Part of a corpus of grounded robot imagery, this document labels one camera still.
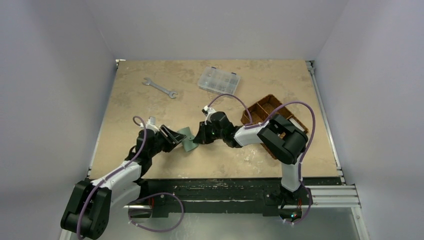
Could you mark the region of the brown woven basket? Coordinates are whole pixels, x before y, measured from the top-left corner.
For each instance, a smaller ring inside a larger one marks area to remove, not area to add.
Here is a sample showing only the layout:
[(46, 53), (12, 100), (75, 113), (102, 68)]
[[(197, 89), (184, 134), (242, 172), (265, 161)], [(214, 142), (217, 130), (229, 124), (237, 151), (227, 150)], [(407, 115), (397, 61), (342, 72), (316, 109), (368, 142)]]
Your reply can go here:
[[(268, 94), (253, 105), (248, 107), (248, 112), (252, 117), (252, 124), (258, 124), (265, 121), (269, 114), (282, 105), (283, 103), (278, 100), (273, 94)], [(309, 129), (287, 108), (283, 107), (276, 112), (292, 122), (297, 128), (302, 130), (305, 134), (309, 133)]]

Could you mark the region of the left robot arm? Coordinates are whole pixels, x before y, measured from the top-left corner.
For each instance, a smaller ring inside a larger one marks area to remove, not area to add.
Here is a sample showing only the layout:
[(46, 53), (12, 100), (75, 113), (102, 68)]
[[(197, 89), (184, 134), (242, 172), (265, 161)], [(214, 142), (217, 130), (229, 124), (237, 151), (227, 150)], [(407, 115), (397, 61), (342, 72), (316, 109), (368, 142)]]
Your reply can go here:
[(131, 202), (152, 204), (155, 198), (168, 196), (167, 192), (151, 193), (142, 176), (152, 166), (155, 155), (171, 152), (186, 137), (165, 125), (143, 128), (127, 158), (116, 169), (98, 179), (75, 184), (60, 227), (75, 233), (80, 240), (96, 240), (104, 233), (112, 210)]

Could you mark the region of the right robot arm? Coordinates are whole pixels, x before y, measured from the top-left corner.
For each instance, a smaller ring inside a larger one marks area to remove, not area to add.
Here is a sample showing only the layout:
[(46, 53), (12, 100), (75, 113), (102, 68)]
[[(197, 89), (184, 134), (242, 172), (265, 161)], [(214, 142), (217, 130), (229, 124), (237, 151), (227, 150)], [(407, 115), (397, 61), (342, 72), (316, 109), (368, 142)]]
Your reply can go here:
[(277, 114), (264, 123), (251, 126), (233, 125), (227, 115), (218, 111), (199, 123), (193, 142), (200, 145), (222, 140), (230, 148), (264, 145), (281, 162), (281, 205), (297, 205), (301, 201), (303, 179), (301, 162), (307, 151), (308, 136), (292, 122)]

